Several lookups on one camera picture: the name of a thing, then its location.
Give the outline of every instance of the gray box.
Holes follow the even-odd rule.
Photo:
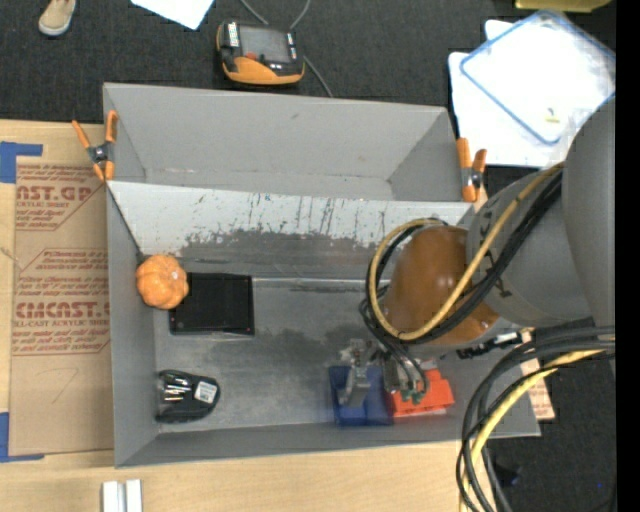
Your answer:
[[[445,109],[126,84],[105,84],[104,108],[120,116],[107,201],[116,466],[459,438],[500,354],[463,362],[423,348],[443,355],[456,403],[388,427],[337,426],[328,381],[349,340],[369,337],[358,304],[385,234],[468,218]],[[251,275],[255,335],[172,335],[135,287],[154,253]],[[163,369],[215,378],[214,411],[156,422]],[[530,404],[496,431],[537,434]]]

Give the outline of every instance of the black floor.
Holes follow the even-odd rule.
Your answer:
[[[227,17],[251,19],[239,0],[217,0],[191,31],[128,0],[78,0],[71,29],[38,32],[47,0],[0,2],[0,118],[102,122],[104,82],[229,88],[215,61],[214,35]],[[272,24],[288,26],[304,0],[253,0]],[[532,11],[507,0],[314,0],[297,27],[305,54],[338,98],[448,107],[447,57],[484,41],[488,19]],[[616,50],[616,1],[569,18]],[[309,73],[283,94],[325,96]],[[528,171],[491,168],[489,194]],[[515,512],[601,512],[616,475],[615,379],[608,362],[560,370],[548,380],[557,418],[536,439],[490,442],[519,467],[506,489]]]

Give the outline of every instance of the yellow cable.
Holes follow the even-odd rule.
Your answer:
[[[386,237],[384,237],[384,239],[380,243],[380,246],[378,247],[375,254],[373,255],[373,258],[371,259],[369,282],[367,283],[369,287],[369,297],[370,297],[373,314],[376,320],[378,321],[378,323],[384,328],[384,330],[391,336],[397,339],[400,339],[402,341],[413,341],[420,338],[421,336],[424,336],[436,325],[438,325],[440,321],[449,312],[451,307],[458,300],[460,295],[462,295],[462,292],[466,288],[467,284],[471,281],[471,277],[473,276],[474,272],[480,266],[482,258],[485,257],[486,253],[489,251],[489,248],[491,247],[491,244],[493,243],[495,238],[498,236],[499,232],[502,230],[502,227],[504,226],[506,221],[511,217],[511,215],[513,215],[513,213],[515,212],[519,204],[524,199],[526,199],[543,181],[550,178],[551,176],[559,172],[561,169],[562,169],[562,164],[557,164],[557,165],[554,165],[553,167],[550,167],[544,172],[540,172],[540,174],[536,176],[536,178],[534,178],[529,184],[527,184],[527,186],[524,189],[522,189],[522,191],[516,196],[516,198],[513,201],[511,201],[511,203],[507,206],[507,208],[504,210],[502,215],[500,215],[500,217],[498,218],[494,226],[489,231],[487,238],[484,240],[484,242],[478,249],[478,252],[475,254],[474,258],[471,260],[471,263],[469,263],[469,265],[467,266],[467,270],[462,275],[462,278],[458,282],[458,285],[455,287],[451,295],[449,295],[449,298],[445,301],[445,303],[442,305],[440,310],[435,314],[435,316],[433,316],[433,318],[429,320],[429,322],[427,322],[425,325],[423,325],[422,327],[420,327],[415,331],[401,332],[398,329],[396,329],[393,325],[391,325],[391,323],[389,323],[389,321],[386,319],[386,317],[384,316],[380,308],[380,303],[378,302],[376,273],[378,270],[378,264],[380,263],[380,258],[382,257],[382,253],[386,249],[387,245],[389,245],[391,240],[393,240],[399,233],[408,229],[409,227],[416,226],[416,225],[418,226],[426,225],[427,223],[425,222],[425,220],[429,220],[429,219],[419,219],[417,221],[407,222],[406,224],[394,229]]]
[[[568,354],[564,354],[554,359],[550,363],[547,363],[545,367],[573,363],[575,361],[579,361],[580,359],[585,359],[599,352],[602,352],[602,350],[579,350],[575,352],[569,352]],[[507,397],[502,402],[500,407],[498,407],[493,412],[493,414],[489,416],[487,423],[484,425],[484,427],[482,427],[482,429],[480,430],[480,432],[476,437],[475,442],[473,443],[473,447],[471,448],[471,460],[474,465],[477,462],[478,457],[482,452],[482,448],[487,442],[487,439],[489,439],[491,432],[493,432],[493,430],[496,428],[496,425],[500,422],[500,420],[502,420],[504,415],[511,409],[511,407],[513,407],[513,404],[515,404],[518,401],[518,399],[522,395],[524,395],[530,388],[535,386],[537,382],[539,382],[541,379],[544,379],[548,375],[551,375],[555,371],[557,371],[557,368],[549,368],[546,371],[530,375],[517,388],[515,388],[511,393],[509,393],[509,395],[507,395]],[[462,485],[464,489],[468,492],[469,478],[466,473],[463,476]],[[460,500],[458,504],[459,504],[460,512],[468,512],[469,509],[467,507],[467,504],[464,502],[464,498],[462,498],[462,494],[460,495]]]

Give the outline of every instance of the blue block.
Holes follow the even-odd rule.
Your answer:
[[[338,391],[345,388],[349,375],[349,366],[331,366],[329,383],[335,420],[341,426],[393,425],[393,415],[386,400],[382,380],[382,368],[367,368],[367,380],[371,387],[360,407],[348,407],[338,401]]]

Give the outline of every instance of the shoe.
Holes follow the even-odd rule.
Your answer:
[[[40,32],[48,36],[64,34],[71,24],[75,8],[76,0],[51,0],[40,16]]]

